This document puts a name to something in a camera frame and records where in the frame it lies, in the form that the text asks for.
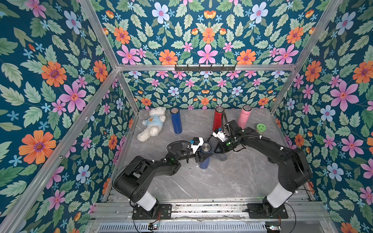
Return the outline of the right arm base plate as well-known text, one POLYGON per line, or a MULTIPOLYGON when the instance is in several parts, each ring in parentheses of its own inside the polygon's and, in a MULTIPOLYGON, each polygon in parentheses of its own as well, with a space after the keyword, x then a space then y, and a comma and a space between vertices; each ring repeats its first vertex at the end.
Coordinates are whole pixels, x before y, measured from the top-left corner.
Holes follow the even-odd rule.
POLYGON ((267 203, 248 203, 245 211, 251 219, 288 219, 288 213, 284 205, 273 208, 267 203))

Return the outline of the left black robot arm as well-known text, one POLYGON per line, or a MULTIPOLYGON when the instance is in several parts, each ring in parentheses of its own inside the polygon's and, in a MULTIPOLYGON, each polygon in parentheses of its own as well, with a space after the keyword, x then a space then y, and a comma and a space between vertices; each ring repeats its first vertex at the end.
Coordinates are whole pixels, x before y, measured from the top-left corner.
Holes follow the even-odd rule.
POLYGON ((191 141, 179 140, 166 147, 167 154, 160 160, 148 160, 142 156, 135 157, 113 179, 112 186, 120 194, 130 200, 130 204, 137 204, 148 213, 157 211, 159 201, 148 191, 157 176, 173 176, 180 167, 181 160, 194 158, 200 164, 213 155, 210 144, 201 137, 191 141))

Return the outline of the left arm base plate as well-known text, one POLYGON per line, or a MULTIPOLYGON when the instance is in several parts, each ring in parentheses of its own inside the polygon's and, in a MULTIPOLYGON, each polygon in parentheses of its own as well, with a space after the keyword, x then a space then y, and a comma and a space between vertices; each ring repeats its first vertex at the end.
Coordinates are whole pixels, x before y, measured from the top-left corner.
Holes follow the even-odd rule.
POLYGON ((133 210, 132 220, 163 220, 171 219, 172 205, 156 203, 153 209, 146 211, 136 204, 133 210))

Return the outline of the blue thermos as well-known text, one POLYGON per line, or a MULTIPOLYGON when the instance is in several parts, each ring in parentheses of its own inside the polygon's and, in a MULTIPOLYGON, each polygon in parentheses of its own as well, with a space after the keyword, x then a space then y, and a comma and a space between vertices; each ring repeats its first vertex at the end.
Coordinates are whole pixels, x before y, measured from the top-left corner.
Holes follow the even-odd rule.
POLYGON ((171 113, 174 133, 175 134, 182 133, 182 122, 181 122, 180 110, 178 108, 172 108, 170 110, 170 113, 171 113))
POLYGON ((210 157, 213 155, 212 147, 210 143, 205 142, 200 147, 200 162, 199 167, 203 170, 207 169, 210 164, 210 157))

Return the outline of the red thermos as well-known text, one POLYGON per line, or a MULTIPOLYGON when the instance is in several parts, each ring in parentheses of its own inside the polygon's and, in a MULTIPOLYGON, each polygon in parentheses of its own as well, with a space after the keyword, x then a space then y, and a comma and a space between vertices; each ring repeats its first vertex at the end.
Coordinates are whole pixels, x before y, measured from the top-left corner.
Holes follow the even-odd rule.
POLYGON ((217 106, 215 108, 213 127, 212 127, 213 131, 218 130, 219 128, 222 127, 222 118, 223 118, 224 112, 225 112, 225 109, 221 106, 217 106))

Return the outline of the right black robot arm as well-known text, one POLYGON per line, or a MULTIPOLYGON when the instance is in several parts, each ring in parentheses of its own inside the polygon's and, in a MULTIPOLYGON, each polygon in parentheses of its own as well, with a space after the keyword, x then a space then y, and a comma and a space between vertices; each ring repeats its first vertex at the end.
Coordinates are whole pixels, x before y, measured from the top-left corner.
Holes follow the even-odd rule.
POLYGON ((227 153, 242 145, 259 151, 278 166, 278 184, 263 199, 266 212, 280 208, 298 188, 312 178, 309 163, 301 149, 284 147, 250 127, 242 129, 234 120, 227 123, 225 128, 227 133, 215 130, 212 134, 219 140, 215 153, 227 153))

